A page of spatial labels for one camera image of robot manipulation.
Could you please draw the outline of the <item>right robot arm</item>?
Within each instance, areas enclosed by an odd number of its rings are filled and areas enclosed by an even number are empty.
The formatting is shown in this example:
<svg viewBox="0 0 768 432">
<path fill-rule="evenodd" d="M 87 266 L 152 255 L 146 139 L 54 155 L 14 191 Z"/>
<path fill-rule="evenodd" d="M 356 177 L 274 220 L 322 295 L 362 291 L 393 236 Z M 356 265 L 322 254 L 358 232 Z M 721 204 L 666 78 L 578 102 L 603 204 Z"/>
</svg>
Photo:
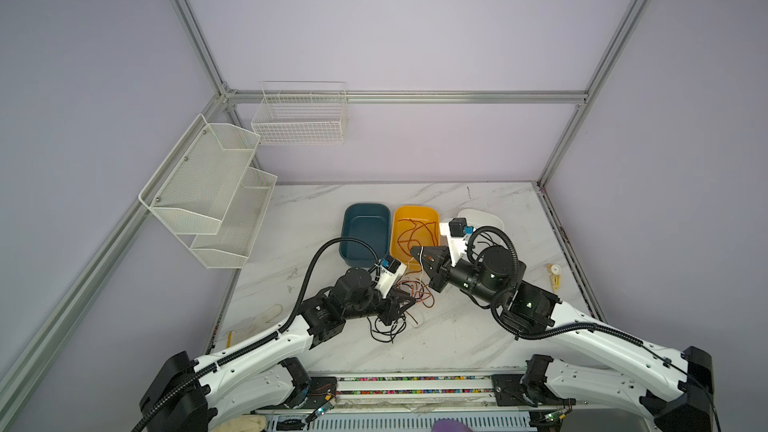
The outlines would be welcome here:
<svg viewBox="0 0 768 432">
<path fill-rule="evenodd" d="M 558 343 L 601 365 L 581 367 L 534 354 L 508 390 L 516 400 L 566 409 L 598 403 L 640 416 L 661 431 L 721 430 L 709 353 L 653 345 L 524 281 L 526 266 L 497 227 L 474 228 L 459 219 L 447 227 L 446 245 L 409 249 L 432 289 L 457 288 L 517 340 Z"/>
</svg>

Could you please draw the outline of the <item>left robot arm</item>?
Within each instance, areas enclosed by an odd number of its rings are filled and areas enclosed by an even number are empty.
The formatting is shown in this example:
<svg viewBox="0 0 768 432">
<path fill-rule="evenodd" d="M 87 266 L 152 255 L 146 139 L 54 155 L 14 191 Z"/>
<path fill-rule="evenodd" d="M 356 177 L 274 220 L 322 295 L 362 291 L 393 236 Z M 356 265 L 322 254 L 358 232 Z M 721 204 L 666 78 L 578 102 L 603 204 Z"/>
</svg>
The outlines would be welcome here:
<svg viewBox="0 0 768 432">
<path fill-rule="evenodd" d="M 161 367 L 140 400 L 137 431 L 234 430 L 247 415 L 271 406 L 295 408 L 310 393 L 303 353 L 339 335 L 350 319 L 374 317 L 391 325 L 414 300 L 396 285 L 407 267 L 390 255 L 368 269 L 351 268 L 313 296 L 310 279 L 322 254 L 344 243 L 323 244 L 305 272 L 288 316 L 267 330 L 216 353 L 180 352 Z"/>
</svg>

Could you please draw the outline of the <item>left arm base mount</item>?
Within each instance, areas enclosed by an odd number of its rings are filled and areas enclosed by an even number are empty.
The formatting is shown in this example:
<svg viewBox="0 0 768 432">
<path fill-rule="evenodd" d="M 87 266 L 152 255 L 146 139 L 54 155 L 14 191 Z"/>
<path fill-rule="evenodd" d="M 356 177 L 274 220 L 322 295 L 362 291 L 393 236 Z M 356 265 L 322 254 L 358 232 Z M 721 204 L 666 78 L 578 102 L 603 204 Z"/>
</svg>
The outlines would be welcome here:
<svg viewBox="0 0 768 432">
<path fill-rule="evenodd" d="M 268 409 L 315 409 L 327 401 L 327 396 L 337 394 L 337 377 L 312 376 L 296 357 L 281 361 L 278 367 L 289 374 L 292 389 L 284 401 L 268 406 Z"/>
</svg>

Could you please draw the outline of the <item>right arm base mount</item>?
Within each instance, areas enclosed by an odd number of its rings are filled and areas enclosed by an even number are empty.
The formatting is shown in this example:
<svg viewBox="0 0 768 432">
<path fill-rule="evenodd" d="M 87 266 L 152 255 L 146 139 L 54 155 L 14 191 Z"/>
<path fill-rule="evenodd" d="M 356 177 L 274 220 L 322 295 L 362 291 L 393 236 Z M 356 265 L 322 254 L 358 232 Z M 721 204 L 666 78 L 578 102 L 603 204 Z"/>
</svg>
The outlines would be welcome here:
<svg viewBox="0 0 768 432">
<path fill-rule="evenodd" d="M 540 406 L 573 406 L 575 400 L 554 393 L 548 387 L 548 369 L 554 358 L 534 354 L 526 361 L 521 373 L 494 374 L 491 376 L 492 390 L 496 405 L 500 407 L 537 408 Z"/>
</svg>

